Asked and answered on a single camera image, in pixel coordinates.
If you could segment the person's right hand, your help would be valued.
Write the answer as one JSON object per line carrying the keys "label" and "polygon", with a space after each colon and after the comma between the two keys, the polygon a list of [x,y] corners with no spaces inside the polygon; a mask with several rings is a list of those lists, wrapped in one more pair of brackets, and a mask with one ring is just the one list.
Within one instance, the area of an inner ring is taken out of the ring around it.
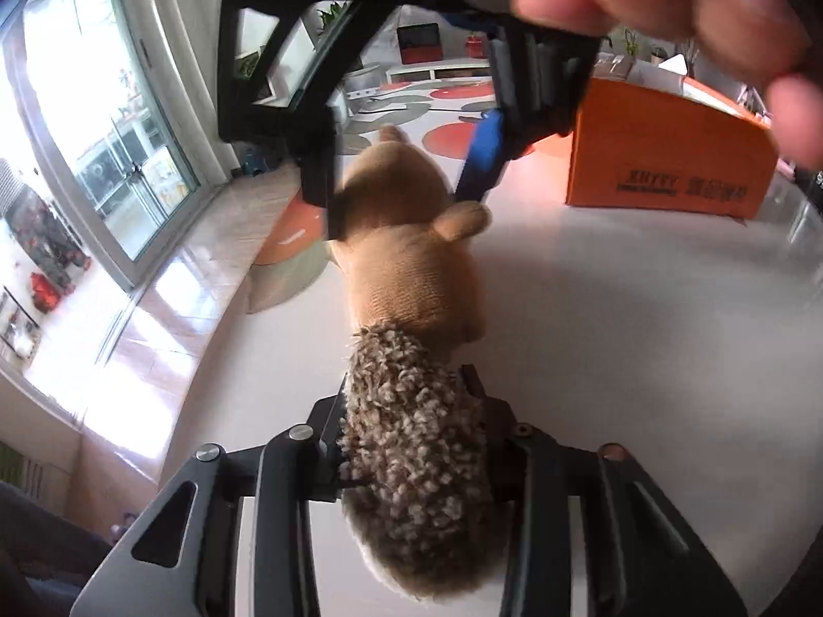
{"label": "person's right hand", "polygon": [[528,23],[602,37],[623,24],[693,39],[727,74],[755,85],[782,156],[821,166],[821,57],[787,0],[511,0]]}

